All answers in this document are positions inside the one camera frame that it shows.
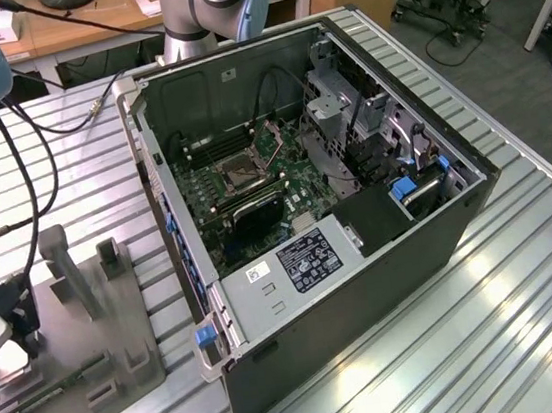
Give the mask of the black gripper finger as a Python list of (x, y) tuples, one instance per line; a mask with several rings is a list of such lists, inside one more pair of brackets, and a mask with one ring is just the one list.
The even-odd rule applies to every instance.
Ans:
[(39, 330), (39, 315), (35, 299), (28, 296), (19, 302), (12, 311), (15, 342), (25, 350), (28, 357), (37, 358), (39, 351), (38, 341), (35, 339)]

